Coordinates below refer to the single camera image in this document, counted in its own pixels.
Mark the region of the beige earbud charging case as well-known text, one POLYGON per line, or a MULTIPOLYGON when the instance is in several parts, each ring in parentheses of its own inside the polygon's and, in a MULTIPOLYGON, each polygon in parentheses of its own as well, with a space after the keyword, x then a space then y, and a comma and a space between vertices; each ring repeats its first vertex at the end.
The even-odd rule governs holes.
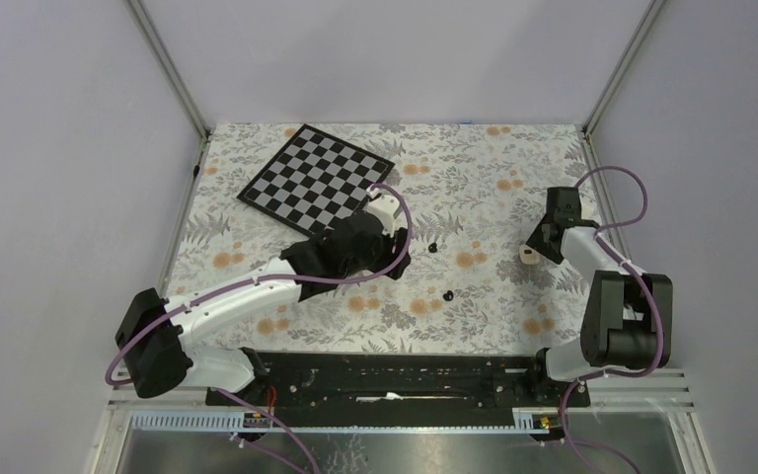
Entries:
POLYGON ((541 256, 527 245, 519 248, 519 260, 523 265, 534 266, 541 262, 541 256))

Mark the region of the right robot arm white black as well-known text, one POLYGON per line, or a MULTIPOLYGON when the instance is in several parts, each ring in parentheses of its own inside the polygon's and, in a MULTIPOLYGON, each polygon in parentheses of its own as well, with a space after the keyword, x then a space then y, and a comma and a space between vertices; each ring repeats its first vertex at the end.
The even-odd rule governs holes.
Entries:
POLYGON ((671 354, 673 283, 632 264, 582 216, 578 189, 547 190, 545 212, 526 242, 543 259, 569 264, 589 284, 579 335, 539 354, 556 381, 606 374, 645 376, 671 354))

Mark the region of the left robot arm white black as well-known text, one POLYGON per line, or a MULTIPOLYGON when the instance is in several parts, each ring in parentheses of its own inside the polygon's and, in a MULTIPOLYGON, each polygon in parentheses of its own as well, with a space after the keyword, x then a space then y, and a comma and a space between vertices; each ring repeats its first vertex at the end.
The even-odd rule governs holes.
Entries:
POLYGON ((105 381, 130 384, 149 399, 178 388, 236 393, 262 377, 248 350, 227 350, 205 339, 280 306, 305 301, 345 284, 399 278, 410 262, 413 220, 359 211, 334 229, 296 242, 249 273, 189 295, 137 293, 114 336, 118 352, 105 381))

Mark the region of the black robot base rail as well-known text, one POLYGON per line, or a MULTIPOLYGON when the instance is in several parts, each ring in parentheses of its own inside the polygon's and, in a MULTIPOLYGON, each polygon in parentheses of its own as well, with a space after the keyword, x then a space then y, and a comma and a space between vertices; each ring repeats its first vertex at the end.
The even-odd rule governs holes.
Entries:
POLYGON ((283 409, 382 407, 538 409, 556 415, 564 398, 587 408, 587 390, 549 379, 539 355, 391 355, 254 352, 256 379, 242 400, 283 409))

